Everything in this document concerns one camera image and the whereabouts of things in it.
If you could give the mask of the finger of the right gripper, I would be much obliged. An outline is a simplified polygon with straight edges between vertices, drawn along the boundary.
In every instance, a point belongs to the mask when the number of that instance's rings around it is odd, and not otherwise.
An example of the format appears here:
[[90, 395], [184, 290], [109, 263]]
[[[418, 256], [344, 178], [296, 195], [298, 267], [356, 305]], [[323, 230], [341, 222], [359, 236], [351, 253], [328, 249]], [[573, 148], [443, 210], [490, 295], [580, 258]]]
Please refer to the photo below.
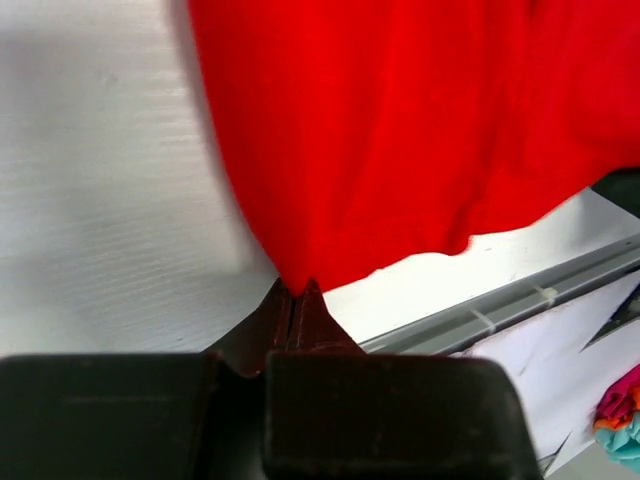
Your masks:
[[640, 214], [640, 171], [638, 168], [612, 172], [591, 189], [632, 215]]

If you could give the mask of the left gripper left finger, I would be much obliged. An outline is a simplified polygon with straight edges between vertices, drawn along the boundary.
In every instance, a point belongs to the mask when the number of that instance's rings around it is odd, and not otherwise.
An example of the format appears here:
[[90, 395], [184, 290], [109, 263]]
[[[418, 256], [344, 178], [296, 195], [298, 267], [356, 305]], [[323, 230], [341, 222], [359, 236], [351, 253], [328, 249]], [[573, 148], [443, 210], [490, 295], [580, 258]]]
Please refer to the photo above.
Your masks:
[[200, 353], [1, 362], [5, 479], [261, 479], [264, 371], [292, 298], [275, 282]]

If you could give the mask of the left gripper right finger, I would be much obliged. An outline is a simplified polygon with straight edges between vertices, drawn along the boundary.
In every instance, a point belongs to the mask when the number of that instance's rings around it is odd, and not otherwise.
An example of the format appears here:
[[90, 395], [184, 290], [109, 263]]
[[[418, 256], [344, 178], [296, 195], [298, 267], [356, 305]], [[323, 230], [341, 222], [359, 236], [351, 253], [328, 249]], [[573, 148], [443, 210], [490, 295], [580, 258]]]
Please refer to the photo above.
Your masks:
[[368, 354], [316, 282], [266, 360], [270, 479], [537, 479], [519, 397], [496, 363]]

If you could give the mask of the red t-shirt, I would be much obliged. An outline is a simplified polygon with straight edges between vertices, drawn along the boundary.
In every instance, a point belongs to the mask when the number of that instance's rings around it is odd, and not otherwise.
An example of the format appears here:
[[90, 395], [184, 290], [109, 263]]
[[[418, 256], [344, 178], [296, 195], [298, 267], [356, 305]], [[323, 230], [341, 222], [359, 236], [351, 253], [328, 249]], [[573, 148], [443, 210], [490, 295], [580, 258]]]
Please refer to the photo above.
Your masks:
[[639, 163], [635, 1], [193, 1], [236, 200], [293, 294]]

